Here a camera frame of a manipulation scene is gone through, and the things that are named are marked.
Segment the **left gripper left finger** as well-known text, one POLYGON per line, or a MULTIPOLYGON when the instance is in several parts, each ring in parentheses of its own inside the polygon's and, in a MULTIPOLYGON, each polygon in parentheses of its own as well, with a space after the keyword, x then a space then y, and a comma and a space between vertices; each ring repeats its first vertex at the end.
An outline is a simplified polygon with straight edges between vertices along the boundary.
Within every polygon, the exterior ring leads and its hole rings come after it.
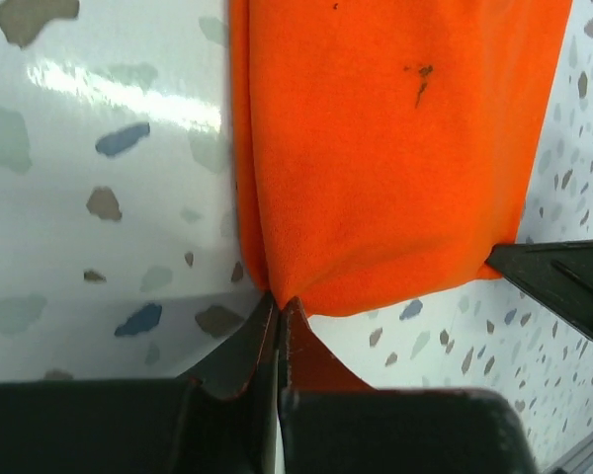
POLYGON ((174 378, 0 384, 0 473, 271 473, 277 305, 174 378))

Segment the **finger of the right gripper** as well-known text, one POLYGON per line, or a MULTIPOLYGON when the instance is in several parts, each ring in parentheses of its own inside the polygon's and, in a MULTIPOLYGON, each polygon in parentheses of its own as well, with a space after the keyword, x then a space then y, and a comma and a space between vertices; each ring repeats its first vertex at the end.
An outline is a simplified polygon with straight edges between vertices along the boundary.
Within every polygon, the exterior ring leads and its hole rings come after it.
POLYGON ((486 264, 593 342, 593 240, 496 245, 486 264))

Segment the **orange t shirt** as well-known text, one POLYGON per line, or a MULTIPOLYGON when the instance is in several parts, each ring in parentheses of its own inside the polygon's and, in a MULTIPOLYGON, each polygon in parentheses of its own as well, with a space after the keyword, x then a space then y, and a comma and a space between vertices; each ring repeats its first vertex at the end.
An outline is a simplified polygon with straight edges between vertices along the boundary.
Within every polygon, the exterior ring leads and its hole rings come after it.
POLYGON ((233 1, 241 249, 348 316, 492 279, 525 204, 567 1, 233 1))

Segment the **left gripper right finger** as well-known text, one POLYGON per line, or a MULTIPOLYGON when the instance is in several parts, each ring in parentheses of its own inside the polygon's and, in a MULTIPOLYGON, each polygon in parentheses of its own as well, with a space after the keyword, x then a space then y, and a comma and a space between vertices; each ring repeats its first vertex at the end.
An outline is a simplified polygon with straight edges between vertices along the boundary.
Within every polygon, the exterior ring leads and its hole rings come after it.
POLYGON ((289 473, 534 473, 522 424, 480 388, 376 389, 282 312, 279 416, 289 473))

